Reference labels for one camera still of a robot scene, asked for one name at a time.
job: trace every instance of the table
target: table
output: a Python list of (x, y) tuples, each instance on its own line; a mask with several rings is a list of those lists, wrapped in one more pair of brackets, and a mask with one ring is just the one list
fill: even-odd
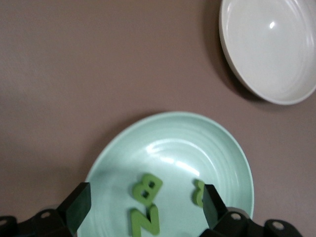
[(219, 0), (2, 1), (0, 215), (56, 207), (124, 128), (166, 111), (223, 125), (249, 161), (253, 220), (316, 226), (316, 93), (265, 102), (230, 70)]

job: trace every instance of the bolt hole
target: bolt hole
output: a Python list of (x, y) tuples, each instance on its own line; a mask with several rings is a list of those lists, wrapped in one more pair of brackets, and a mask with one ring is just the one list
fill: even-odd
[(282, 223), (280, 223), (279, 221), (273, 221), (272, 225), (274, 228), (276, 228), (279, 231), (284, 230), (284, 225)]
[(239, 221), (241, 220), (241, 216), (238, 213), (233, 213), (231, 215), (231, 217), (235, 220), (235, 221)]
[(8, 221), (7, 220), (1, 220), (0, 221), (0, 226), (4, 226)]
[(50, 216), (50, 212), (44, 212), (40, 217), (41, 218), (46, 218), (46, 217), (49, 217)]

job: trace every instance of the letter b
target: letter b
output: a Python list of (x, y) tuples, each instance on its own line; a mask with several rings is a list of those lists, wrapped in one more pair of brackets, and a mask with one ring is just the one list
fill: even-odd
[(146, 207), (151, 206), (162, 186), (162, 181), (152, 174), (144, 174), (142, 181), (133, 188), (133, 196)]

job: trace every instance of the green letter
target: green letter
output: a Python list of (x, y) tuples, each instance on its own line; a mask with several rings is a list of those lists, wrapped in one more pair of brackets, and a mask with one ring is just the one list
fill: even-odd
[(140, 203), (149, 207), (162, 186), (162, 181), (152, 174), (145, 174), (142, 181), (133, 188), (133, 196)]
[(204, 193), (204, 182), (196, 179), (194, 181), (194, 185), (196, 186), (196, 190), (193, 193), (193, 202), (199, 207), (203, 208), (203, 193)]
[(149, 217), (147, 218), (139, 210), (132, 209), (130, 212), (130, 220), (132, 223), (132, 236), (141, 237), (141, 227), (149, 231), (152, 235), (158, 235), (159, 228), (159, 216), (158, 208), (152, 205), (149, 209)]

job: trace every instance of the light green bowl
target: light green bowl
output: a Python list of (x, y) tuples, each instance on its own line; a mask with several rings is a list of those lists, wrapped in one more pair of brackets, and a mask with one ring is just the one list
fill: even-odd
[[(233, 136), (197, 114), (169, 112), (145, 118), (119, 134), (100, 154), (87, 182), (92, 207), (79, 237), (130, 237), (130, 210), (146, 214), (132, 194), (146, 173), (163, 181), (153, 203), (161, 237), (198, 237), (208, 228), (193, 202), (194, 180), (215, 185), (226, 206), (253, 215), (254, 191), (247, 159)], [(142, 228), (142, 237), (153, 235)]]

